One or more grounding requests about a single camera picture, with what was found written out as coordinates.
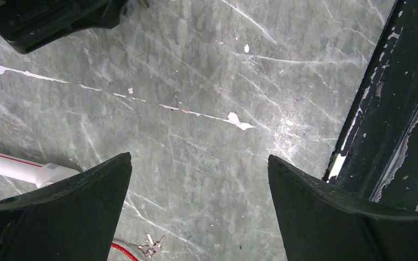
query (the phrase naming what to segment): red stripe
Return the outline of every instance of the red stripe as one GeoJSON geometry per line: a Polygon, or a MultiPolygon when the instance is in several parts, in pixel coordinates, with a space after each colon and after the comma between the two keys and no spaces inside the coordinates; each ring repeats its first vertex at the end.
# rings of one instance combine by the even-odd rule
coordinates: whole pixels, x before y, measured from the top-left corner
{"type": "Polygon", "coordinates": [[[10,158],[10,157],[7,157],[5,155],[0,155],[0,157],[4,158],[4,159],[10,159],[10,160],[14,160],[14,161],[17,161],[17,162],[25,163],[25,164],[28,164],[28,165],[31,165],[31,166],[42,167],[42,165],[34,164],[34,163],[31,163],[31,162],[27,162],[27,161],[15,159],[15,158],[10,158]]]}

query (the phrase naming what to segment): white cylinder with red stripe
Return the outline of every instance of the white cylinder with red stripe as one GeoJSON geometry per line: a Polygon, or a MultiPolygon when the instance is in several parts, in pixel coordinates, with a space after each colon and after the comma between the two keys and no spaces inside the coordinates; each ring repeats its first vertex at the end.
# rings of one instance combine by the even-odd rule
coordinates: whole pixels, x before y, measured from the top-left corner
{"type": "Polygon", "coordinates": [[[57,164],[48,163],[42,165],[0,153],[0,175],[36,184],[38,188],[78,173],[79,171],[77,170],[57,164]]]}

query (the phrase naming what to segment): white cylinder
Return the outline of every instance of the white cylinder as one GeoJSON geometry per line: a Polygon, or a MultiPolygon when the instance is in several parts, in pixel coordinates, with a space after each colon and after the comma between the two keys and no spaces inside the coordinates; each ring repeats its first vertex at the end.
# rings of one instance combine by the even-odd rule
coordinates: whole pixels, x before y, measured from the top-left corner
{"type": "Polygon", "coordinates": [[[48,163],[45,165],[0,153],[0,175],[44,187],[74,176],[79,171],[48,163]]]}

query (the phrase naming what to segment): red cord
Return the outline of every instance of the red cord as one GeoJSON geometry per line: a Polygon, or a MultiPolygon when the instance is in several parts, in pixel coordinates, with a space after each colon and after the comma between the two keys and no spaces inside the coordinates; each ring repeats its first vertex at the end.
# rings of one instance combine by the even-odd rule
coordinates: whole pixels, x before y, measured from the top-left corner
{"type": "Polygon", "coordinates": [[[111,243],[111,247],[121,251],[123,254],[129,257],[132,261],[139,261],[131,252],[127,251],[124,247],[116,243],[111,243]]]}

